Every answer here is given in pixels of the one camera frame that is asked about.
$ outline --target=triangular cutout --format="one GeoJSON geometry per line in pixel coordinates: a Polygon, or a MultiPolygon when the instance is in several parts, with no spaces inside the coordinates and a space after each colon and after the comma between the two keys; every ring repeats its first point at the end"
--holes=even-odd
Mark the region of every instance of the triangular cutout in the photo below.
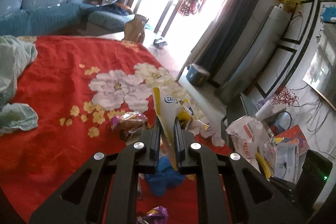
{"type": "Polygon", "coordinates": [[[254,203],[258,204],[272,198],[272,193],[258,178],[247,168],[243,169],[243,175],[250,189],[254,203]]]}
{"type": "Polygon", "coordinates": [[[91,169],[85,170],[85,172],[62,193],[62,199],[78,205],[82,200],[82,196],[91,173],[91,169]]]}

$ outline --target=brand logo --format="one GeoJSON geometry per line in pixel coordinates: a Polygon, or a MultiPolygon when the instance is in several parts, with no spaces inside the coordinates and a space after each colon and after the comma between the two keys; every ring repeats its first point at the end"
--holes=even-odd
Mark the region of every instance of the brand logo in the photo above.
{"type": "Polygon", "coordinates": [[[175,98],[171,97],[170,95],[167,95],[165,97],[165,102],[168,103],[168,104],[177,104],[178,103],[178,101],[175,98]]]}

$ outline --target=red berry branch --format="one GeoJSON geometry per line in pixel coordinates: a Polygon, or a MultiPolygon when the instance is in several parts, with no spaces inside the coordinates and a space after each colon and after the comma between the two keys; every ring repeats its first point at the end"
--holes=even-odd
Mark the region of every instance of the red berry branch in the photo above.
{"type": "Polygon", "coordinates": [[[275,94],[276,96],[272,100],[273,105],[284,104],[290,106],[298,101],[298,97],[285,86],[280,86],[275,94]]]}

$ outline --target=silver screw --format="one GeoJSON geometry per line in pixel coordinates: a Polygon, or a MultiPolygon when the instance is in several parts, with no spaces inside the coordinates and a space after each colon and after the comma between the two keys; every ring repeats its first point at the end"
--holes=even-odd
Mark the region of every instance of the silver screw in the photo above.
{"type": "Polygon", "coordinates": [[[231,153],[230,158],[233,159],[233,160],[239,160],[240,155],[238,153],[231,153]]]}
{"type": "Polygon", "coordinates": [[[200,145],[199,143],[192,143],[192,144],[190,145],[190,147],[191,147],[192,149],[198,150],[198,149],[201,148],[201,145],[200,145]]]}
{"type": "Polygon", "coordinates": [[[136,142],[133,146],[135,149],[141,149],[145,146],[145,144],[143,142],[136,142]]]}
{"type": "Polygon", "coordinates": [[[98,152],[98,153],[95,153],[95,155],[93,157],[94,157],[95,160],[101,160],[102,158],[105,157],[105,155],[102,152],[98,152]]]}

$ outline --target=bed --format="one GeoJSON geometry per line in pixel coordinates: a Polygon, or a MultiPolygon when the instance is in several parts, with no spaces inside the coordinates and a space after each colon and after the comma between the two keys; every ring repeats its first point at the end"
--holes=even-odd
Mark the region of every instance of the bed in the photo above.
{"type": "MultiPolygon", "coordinates": [[[[178,100],[188,94],[142,45],[92,37],[29,37],[36,60],[18,80],[12,102],[29,104],[38,114],[38,127],[0,138],[0,187],[21,218],[29,217],[88,158],[98,151],[118,153],[126,145],[111,133],[109,119],[140,110],[154,124],[151,86],[178,100]]],[[[194,105],[195,114],[206,119],[194,105]]],[[[216,153],[230,149],[196,140],[216,153]]],[[[156,206],[168,210],[169,224],[198,223],[196,181],[188,178],[163,197],[154,196],[141,181],[143,201],[137,213],[156,206]]]]}

